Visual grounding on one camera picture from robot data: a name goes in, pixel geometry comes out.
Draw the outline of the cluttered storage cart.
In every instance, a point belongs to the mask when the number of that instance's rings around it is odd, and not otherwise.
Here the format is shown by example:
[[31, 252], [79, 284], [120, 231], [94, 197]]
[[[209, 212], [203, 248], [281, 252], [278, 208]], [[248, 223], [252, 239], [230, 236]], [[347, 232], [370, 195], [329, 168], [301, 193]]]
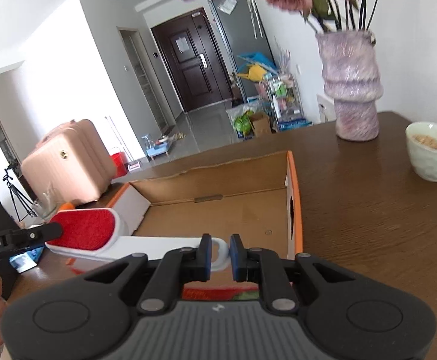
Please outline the cluttered storage cart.
[[242, 139], [280, 133], [312, 125], [305, 117], [294, 76], [289, 72], [290, 51], [279, 49], [279, 63], [273, 64], [260, 52], [242, 54], [245, 62], [237, 77], [254, 84], [255, 96], [227, 111], [232, 129]]

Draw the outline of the red cardboard box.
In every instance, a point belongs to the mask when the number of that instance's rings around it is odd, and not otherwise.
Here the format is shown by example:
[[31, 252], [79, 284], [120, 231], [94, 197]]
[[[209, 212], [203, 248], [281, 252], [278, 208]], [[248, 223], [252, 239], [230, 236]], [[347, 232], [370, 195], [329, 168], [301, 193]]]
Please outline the red cardboard box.
[[134, 236], [200, 237], [274, 250], [292, 259], [303, 250], [302, 208], [294, 156], [279, 152], [201, 166], [117, 187], [105, 207]]

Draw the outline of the pale green bowl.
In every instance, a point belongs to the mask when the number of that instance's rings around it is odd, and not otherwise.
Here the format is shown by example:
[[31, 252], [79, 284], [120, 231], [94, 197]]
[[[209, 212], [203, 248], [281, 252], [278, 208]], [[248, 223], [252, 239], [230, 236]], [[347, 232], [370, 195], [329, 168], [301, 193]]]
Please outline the pale green bowl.
[[424, 180], [437, 182], [437, 123], [411, 123], [405, 134], [414, 172]]

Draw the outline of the red lint brush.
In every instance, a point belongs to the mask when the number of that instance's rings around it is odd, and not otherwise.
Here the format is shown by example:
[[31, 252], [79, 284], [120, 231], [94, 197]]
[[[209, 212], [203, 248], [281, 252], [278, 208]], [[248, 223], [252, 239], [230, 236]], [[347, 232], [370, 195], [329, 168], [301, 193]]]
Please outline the red lint brush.
[[45, 245], [53, 253], [69, 258], [111, 262], [142, 253], [160, 259], [183, 247], [197, 248], [199, 237], [131, 236], [119, 214], [110, 209], [64, 210], [50, 220], [62, 227], [62, 235]]

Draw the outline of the clear drinking glass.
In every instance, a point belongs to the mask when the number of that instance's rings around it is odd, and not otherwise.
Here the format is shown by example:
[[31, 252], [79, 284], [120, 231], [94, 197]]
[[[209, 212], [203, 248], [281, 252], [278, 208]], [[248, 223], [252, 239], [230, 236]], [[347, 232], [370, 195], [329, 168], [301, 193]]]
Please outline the clear drinking glass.
[[33, 209], [37, 216], [44, 221], [48, 221], [58, 211], [64, 203], [62, 195], [57, 189], [51, 188], [42, 193], [33, 204]]

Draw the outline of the grey refrigerator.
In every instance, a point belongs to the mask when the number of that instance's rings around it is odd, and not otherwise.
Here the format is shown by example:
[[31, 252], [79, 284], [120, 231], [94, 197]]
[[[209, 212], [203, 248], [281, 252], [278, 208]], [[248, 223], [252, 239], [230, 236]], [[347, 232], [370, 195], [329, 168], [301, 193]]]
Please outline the grey refrigerator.
[[256, 97], [255, 84], [238, 75], [248, 72], [255, 54], [270, 63], [274, 58], [255, 0], [209, 0], [209, 6], [243, 99]]

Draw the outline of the orange fruit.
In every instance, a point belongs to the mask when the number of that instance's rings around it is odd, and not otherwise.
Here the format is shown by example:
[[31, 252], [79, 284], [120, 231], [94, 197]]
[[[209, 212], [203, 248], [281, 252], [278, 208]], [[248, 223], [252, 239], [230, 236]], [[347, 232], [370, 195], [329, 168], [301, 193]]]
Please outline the orange fruit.
[[75, 209], [74, 204], [72, 204], [71, 202], [66, 202], [58, 208], [58, 211], [67, 211], [67, 210], [74, 210], [74, 209]]

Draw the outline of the purple ceramic vase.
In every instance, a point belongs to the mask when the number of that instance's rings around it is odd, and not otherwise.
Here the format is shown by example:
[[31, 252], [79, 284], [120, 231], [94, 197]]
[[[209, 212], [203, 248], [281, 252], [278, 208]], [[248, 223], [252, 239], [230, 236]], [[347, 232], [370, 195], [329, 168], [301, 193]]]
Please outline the purple ceramic vase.
[[346, 141], [376, 139], [380, 127], [376, 101], [384, 94], [369, 31], [316, 35], [322, 60], [324, 93], [334, 102], [336, 135]]

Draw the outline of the blue tissue pack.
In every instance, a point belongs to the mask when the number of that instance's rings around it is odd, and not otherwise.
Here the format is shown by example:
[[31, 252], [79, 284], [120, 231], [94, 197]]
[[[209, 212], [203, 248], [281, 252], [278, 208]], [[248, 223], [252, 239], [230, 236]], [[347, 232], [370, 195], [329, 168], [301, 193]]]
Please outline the blue tissue pack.
[[44, 247], [40, 246], [33, 250], [28, 250], [11, 257], [8, 261], [18, 274], [27, 272], [38, 266], [39, 260], [44, 252]]

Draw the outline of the dark entrance door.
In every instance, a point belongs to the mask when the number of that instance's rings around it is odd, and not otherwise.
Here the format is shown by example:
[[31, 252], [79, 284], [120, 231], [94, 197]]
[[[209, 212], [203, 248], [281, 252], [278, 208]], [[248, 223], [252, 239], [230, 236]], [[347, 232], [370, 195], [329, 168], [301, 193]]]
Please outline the dark entrance door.
[[204, 9], [158, 24], [152, 35], [184, 111], [232, 98], [229, 74]]

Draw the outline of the pink suitcase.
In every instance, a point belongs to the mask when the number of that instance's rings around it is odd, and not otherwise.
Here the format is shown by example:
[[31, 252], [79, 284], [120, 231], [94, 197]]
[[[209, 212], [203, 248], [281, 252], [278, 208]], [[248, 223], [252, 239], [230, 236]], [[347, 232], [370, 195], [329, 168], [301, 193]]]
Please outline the pink suitcase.
[[53, 189], [78, 206], [101, 198], [116, 166], [93, 122], [82, 119], [48, 133], [23, 159], [21, 170], [36, 196]]

